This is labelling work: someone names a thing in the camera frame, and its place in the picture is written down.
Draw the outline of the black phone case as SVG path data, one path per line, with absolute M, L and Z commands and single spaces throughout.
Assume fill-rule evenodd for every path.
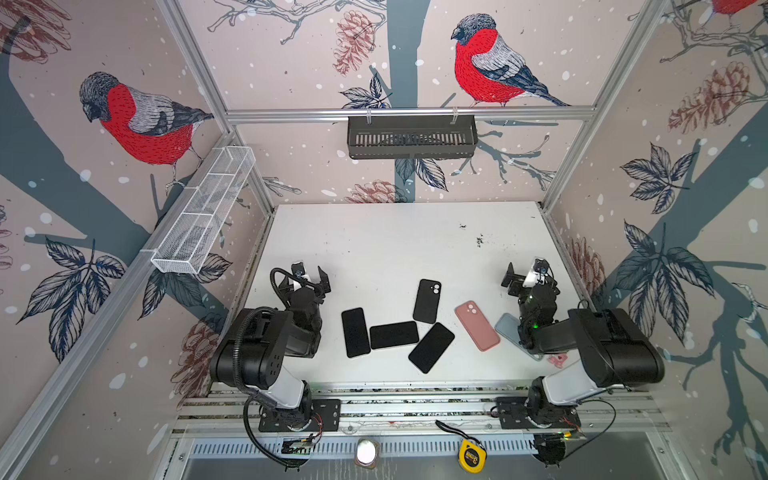
M 442 284 L 437 280 L 421 279 L 417 288 L 412 318 L 434 324 L 437 321 Z

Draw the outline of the black phone diagonal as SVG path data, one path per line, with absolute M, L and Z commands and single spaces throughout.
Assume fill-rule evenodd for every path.
M 455 335 L 436 322 L 408 355 L 408 360 L 423 374 L 428 374 L 442 357 Z

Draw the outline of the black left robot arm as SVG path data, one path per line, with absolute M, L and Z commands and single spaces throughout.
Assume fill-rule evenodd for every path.
M 265 420 L 285 430 L 316 424 L 312 394 L 305 380 L 283 367 L 287 357 L 312 359 L 321 338 L 320 306 L 331 292 L 328 274 L 306 276 L 301 262 L 289 271 L 276 267 L 269 282 L 282 306 L 242 309 L 211 358 L 214 382 L 239 390 L 262 407 Z

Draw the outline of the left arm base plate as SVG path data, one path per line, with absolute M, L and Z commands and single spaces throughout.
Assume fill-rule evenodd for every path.
M 296 409 L 266 409 L 258 425 L 260 433 L 336 432 L 339 429 L 341 401 L 316 399 Z

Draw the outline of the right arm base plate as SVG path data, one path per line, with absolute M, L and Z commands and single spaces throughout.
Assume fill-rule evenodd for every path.
M 581 420 L 574 406 L 558 406 L 546 400 L 536 402 L 520 396 L 498 397 L 495 410 L 504 430 L 577 430 Z

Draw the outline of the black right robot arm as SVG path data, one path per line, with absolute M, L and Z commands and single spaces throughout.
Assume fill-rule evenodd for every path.
M 664 378 L 661 355 L 623 309 L 595 312 L 578 306 L 557 320 L 558 282 L 549 262 L 535 258 L 526 274 L 509 264 L 501 281 L 517 299 L 519 314 L 505 314 L 496 332 L 535 360 L 576 350 L 578 361 L 533 380 L 524 403 L 526 419 L 539 428 L 574 424 L 576 407 L 615 388 L 657 384 Z

